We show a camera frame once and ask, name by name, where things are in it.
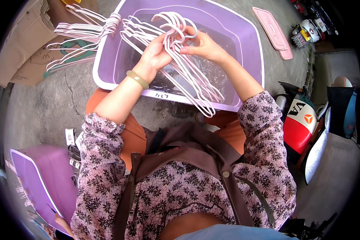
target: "orange triangular logo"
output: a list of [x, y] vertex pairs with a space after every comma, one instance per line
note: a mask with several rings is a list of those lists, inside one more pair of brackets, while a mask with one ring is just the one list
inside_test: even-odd
[[305, 114], [304, 115], [304, 119], [305, 119], [305, 121], [308, 123], [308, 124], [311, 124], [311, 122], [312, 122], [312, 115], [311, 114]]

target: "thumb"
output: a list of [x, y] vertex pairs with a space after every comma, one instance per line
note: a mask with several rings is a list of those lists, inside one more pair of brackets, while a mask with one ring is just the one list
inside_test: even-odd
[[202, 56], [202, 51], [201, 51], [201, 49], [199, 47], [185, 46], [185, 47], [180, 49], [180, 54]]

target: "crack in concrete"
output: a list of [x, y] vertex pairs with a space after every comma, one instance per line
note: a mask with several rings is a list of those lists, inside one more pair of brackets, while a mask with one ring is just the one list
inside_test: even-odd
[[75, 110], [76, 114], [82, 118], [84, 118], [76, 109], [76, 106], [75, 106], [75, 102], [73, 101], [73, 92], [72, 92], [72, 87], [68, 85], [68, 82], [67, 82], [67, 75], [66, 73], [64, 72], [64, 80], [65, 80], [65, 84], [67, 84], [67, 87], [68, 89], [71, 91], [71, 99], [72, 99], [72, 105], [73, 105], [73, 109]]

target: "pink floral blouse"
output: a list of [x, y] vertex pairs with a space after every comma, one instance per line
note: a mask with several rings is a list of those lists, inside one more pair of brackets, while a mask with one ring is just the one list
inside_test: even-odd
[[[245, 132], [245, 163], [233, 173], [250, 180], [272, 208], [275, 223], [268, 217], [254, 191], [236, 179], [255, 227], [278, 230], [296, 206], [296, 185], [288, 171], [283, 145], [281, 112], [267, 91], [249, 98], [238, 111]], [[120, 159], [124, 124], [91, 113], [84, 131], [78, 179], [79, 193], [71, 228], [76, 239], [112, 239], [113, 221], [128, 175]], [[201, 169], [186, 172], [183, 162], [169, 162], [136, 186], [125, 239], [156, 239], [173, 218], [206, 212], [226, 224], [235, 217], [220, 180]]]

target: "concrete floor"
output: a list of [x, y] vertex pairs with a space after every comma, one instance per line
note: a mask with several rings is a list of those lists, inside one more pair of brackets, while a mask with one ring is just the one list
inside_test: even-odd
[[[293, 59], [282, 60], [264, 32], [251, 7], [269, 10], [286, 36], [291, 25], [302, 20], [301, 15], [288, 0], [217, 0], [216, 2], [238, 12], [257, 27], [264, 55], [265, 89], [272, 95], [283, 93], [278, 81], [302, 86], [307, 72], [308, 49], [297, 50], [292, 46]], [[119, 1], [98, 0], [99, 13], [108, 17]], [[21, 149], [37, 144], [66, 146], [66, 128], [81, 132], [88, 99], [97, 88], [92, 79], [93, 63], [82, 63], [60, 70], [36, 86], [15, 84], [8, 105], [5, 128], [5, 157], [10, 159], [10, 148]], [[144, 127], [157, 130], [159, 127], [176, 126], [193, 118], [175, 118], [167, 111], [172, 104], [162, 100], [141, 97], [132, 110], [137, 121]], [[23, 216], [24, 206], [14, 188], [19, 185], [14, 174], [8, 172], [8, 185]], [[33, 224], [25, 222], [40, 238]]]

